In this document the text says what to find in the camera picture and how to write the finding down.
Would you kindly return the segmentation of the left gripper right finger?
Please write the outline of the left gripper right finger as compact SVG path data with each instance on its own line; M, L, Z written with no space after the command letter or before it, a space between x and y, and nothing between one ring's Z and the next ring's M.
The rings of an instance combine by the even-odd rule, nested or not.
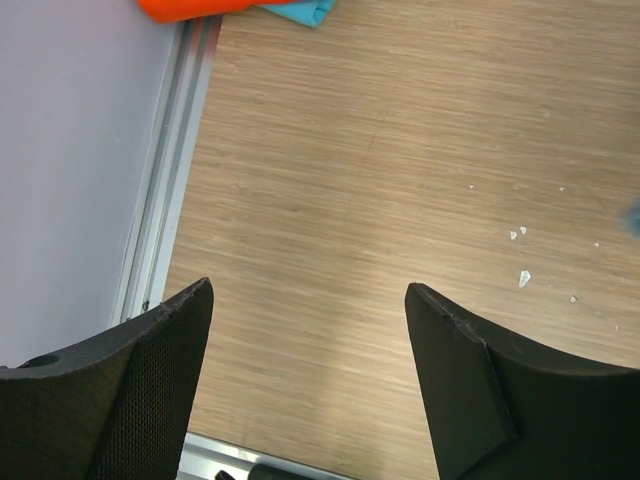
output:
M443 479L635 479L639 373L569 354L412 283L405 312Z

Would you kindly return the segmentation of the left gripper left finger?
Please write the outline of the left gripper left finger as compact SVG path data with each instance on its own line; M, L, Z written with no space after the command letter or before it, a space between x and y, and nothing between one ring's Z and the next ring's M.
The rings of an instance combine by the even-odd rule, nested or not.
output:
M2 478L176 478L213 305L202 278L93 337L3 367Z

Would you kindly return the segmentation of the grey-blue t-shirt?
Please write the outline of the grey-blue t-shirt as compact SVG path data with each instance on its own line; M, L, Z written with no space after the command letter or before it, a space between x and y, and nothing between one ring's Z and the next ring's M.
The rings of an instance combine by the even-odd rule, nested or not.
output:
M622 216L622 222L630 233L640 236L640 197L637 197Z

